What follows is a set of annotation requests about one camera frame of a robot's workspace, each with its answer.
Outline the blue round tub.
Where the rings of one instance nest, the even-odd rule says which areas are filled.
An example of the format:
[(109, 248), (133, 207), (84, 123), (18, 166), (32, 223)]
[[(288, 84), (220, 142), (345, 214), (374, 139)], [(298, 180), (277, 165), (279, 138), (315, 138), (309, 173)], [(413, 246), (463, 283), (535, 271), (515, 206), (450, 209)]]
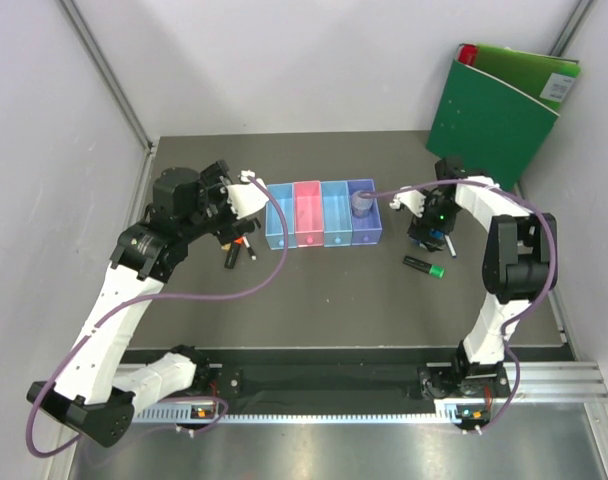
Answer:
[(431, 252), (442, 251), (446, 246), (444, 233), (439, 230), (430, 229), (426, 244), (427, 249)]

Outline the orange black highlighter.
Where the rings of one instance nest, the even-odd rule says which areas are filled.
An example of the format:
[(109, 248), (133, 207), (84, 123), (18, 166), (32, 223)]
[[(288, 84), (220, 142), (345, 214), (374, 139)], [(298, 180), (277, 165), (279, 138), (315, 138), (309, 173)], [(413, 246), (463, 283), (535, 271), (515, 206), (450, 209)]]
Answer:
[(224, 263), (226, 269), (232, 270), (235, 268), (240, 250), (241, 245), (239, 243), (233, 242), (230, 244)]

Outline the green black highlighter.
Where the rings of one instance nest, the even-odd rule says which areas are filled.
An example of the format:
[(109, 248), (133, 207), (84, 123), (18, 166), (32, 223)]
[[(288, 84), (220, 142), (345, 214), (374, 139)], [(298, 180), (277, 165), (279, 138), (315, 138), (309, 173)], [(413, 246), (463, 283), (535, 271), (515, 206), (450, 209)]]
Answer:
[(445, 270), (442, 267), (425, 262), (409, 255), (406, 255), (403, 258), (403, 264), (435, 278), (442, 278), (445, 273)]

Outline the clear paper clip jar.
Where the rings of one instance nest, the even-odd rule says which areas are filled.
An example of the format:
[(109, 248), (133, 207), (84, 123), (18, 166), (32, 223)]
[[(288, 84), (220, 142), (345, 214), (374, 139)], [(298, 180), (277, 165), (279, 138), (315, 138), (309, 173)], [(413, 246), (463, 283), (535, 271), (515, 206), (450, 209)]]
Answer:
[(354, 218), (365, 218), (370, 215), (374, 199), (364, 197), (364, 192), (361, 190), (351, 194), (351, 211)]

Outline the green ring binder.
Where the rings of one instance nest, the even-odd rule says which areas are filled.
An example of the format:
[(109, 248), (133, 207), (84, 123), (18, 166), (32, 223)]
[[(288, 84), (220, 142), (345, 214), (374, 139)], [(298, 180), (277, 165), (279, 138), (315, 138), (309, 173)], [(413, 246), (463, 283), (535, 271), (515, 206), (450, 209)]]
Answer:
[(509, 83), (454, 58), (426, 143), (511, 190), (559, 113)]

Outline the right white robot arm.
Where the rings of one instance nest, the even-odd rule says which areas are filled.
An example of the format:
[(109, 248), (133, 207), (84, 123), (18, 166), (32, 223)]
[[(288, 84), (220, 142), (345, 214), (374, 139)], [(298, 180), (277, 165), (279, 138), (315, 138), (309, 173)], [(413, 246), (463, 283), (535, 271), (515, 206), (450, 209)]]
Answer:
[(435, 164), (437, 185), (398, 193), (392, 208), (412, 214), (407, 235), (430, 252), (447, 245), (459, 212), (468, 212), (487, 233), (481, 267), (484, 303), (471, 332), (460, 342), (451, 367), (451, 384), (471, 396), (499, 377), (505, 342), (516, 324), (505, 323), (528, 309), (539, 294), (553, 288), (557, 267), (557, 219), (536, 214), (500, 193), (499, 185), (481, 171), (467, 171), (455, 157)]

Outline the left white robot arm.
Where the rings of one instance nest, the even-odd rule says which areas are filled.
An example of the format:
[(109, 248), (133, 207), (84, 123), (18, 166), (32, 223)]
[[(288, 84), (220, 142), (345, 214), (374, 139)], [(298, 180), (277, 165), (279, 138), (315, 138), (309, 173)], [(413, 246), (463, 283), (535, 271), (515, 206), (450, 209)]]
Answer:
[(137, 414), (158, 401), (178, 392), (204, 394), (211, 374), (193, 347), (174, 347), (130, 374), (118, 374), (118, 366), (190, 244), (205, 235), (226, 244), (253, 232), (259, 226), (255, 216), (268, 201), (262, 179), (244, 170), (233, 181), (224, 161), (201, 172), (164, 170), (153, 183), (142, 219), (119, 235), (75, 345), (49, 380), (29, 388), (29, 417), (44, 412), (79, 436), (111, 447)]

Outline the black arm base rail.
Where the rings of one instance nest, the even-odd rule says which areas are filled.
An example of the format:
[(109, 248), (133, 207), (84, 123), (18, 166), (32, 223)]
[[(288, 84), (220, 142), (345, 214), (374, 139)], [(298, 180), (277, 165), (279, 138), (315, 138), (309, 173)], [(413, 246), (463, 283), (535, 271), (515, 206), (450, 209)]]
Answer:
[(192, 394), (214, 394), (232, 413), (426, 413), (429, 400), (507, 397), (507, 375), (451, 382), (453, 347), (201, 349)]

